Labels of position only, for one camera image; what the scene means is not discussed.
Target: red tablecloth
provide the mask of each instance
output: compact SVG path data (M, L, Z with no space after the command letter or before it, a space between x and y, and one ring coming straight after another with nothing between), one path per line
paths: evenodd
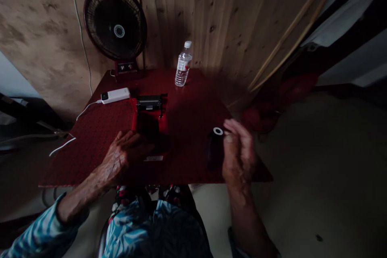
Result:
M223 127L224 119L231 115L211 84L198 69L189 71L184 87L175 86L173 69L146 74L139 80L116 83L107 71L89 101L95 102L101 93L123 87L129 88L133 96L168 94L169 154L163 161L131 164L126 183L222 183L221 167L207 169L208 134L214 127ZM71 130L77 139L57 152L39 186L79 185L102 162L117 133L131 128L132 118L129 100L91 105ZM272 180L262 163L254 180Z

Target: person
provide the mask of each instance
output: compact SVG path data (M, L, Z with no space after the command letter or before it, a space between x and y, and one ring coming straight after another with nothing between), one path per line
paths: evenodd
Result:
M231 204L229 238L233 257L277 257L276 247L254 206L256 168L253 137L236 120L225 120L223 177ZM119 132L106 157L85 181L40 215L0 257L62 257L88 216L89 205L122 181L122 173L153 145L138 133ZM103 257L212 257L194 201L183 185L160 188L153 215L128 187L117 187Z

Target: wooden wall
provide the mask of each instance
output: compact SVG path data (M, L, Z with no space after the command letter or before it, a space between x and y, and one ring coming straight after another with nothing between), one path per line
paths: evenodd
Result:
M192 67L227 105L254 94L283 63L325 0L140 0L148 23L145 68L176 67L185 40ZM77 0L82 16L84 0ZM113 63L84 30L92 87ZM72 0L0 0L0 50L47 103L74 119L89 99L88 70Z
M176 67L185 40L192 67L232 105L272 75L326 0L141 0L148 21L146 68Z
M83 2L77 0L81 21ZM84 26L83 40L96 88L114 63L97 52ZM0 0L0 50L61 117L75 120L90 90L73 0Z

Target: white power bank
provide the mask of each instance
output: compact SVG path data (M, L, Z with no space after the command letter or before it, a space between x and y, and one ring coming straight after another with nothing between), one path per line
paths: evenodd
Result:
M128 98L130 98L130 92L128 88L118 89L101 94L101 101L103 104L109 104Z

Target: black fan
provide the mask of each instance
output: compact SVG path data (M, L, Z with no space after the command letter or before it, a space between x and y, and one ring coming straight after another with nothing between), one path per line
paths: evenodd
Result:
M146 43L145 15L137 0L85 0L83 16L93 44L115 60L116 80L133 79Z

